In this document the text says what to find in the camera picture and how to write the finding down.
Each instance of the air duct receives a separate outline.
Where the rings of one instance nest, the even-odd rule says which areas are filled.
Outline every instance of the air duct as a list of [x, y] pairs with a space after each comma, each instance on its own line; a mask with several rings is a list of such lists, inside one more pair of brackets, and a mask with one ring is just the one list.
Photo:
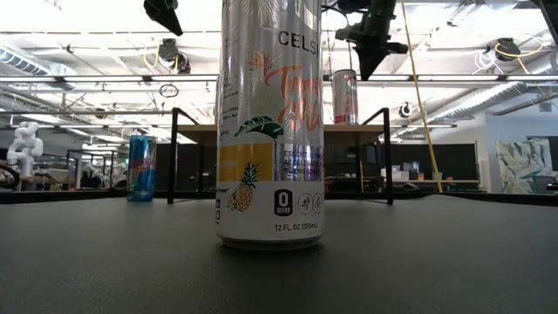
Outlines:
[[[531, 74], [556, 74], [558, 73], [558, 54], [556, 51], [538, 58], [527, 65]], [[524, 74], [523, 70], [513, 74]], [[531, 87], [527, 82], [507, 82], [492, 88], [478, 89], [443, 106], [434, 113], [428, 113], [428, 122], [443, 118], [464, 118], [473, 116], [491, 106], [512, 99], [527, 92]]]
[[[68, 76], [77, 74], [66, 65], [40, 60], [8, 44], [0, 45], [0, 63], [9, 65], [33, 76]], [[75, 87], [68, 83], [56, 83], [53, 86], [63, 88], [66, 91]]]

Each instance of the wooden shelf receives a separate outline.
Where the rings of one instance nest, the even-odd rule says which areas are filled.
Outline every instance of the wooden shelf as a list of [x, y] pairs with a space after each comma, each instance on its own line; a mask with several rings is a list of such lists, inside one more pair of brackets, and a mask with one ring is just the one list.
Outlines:
[[[216, 125], [178, 126], [178, 132], [198, 144], [215, 146], [217, 144]], [[382, 126], [323, 126], [325, 145], [354, 147], [357, 144], [374, 141], [384, 132]]]

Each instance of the blue can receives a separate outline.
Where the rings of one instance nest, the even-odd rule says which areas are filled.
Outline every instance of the blue can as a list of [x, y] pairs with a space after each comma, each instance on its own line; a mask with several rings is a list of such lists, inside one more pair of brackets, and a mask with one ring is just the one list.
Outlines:
[[128, 201], [152, 201], [155, 190], [157, 139], [134, 135], [130, 138], [128, 158]]

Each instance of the red bull can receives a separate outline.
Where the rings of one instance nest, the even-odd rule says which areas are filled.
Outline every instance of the red bull can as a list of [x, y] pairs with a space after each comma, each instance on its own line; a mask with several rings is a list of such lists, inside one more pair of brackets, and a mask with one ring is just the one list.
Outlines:
[[358, 125], [357, 73], [339, 70], [331, 78], [335, 124]]
[[128, 201], [152, 201], [155, 190], [157, 139], [133, 135], [128, 158]]

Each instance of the green leaf illustration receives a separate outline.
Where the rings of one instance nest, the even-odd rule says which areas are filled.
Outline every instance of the green leaf illustration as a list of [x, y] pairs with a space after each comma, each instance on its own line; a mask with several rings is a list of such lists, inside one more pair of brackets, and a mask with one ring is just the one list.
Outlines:
[[276, 140], [279, 135], [282, 135], [282, 127], [268, 116], [255, 117], [244, 122], [241, 127], [238, 128], [238, 132], [236, 132], [235, 136], [250, 132], [263, 133]]

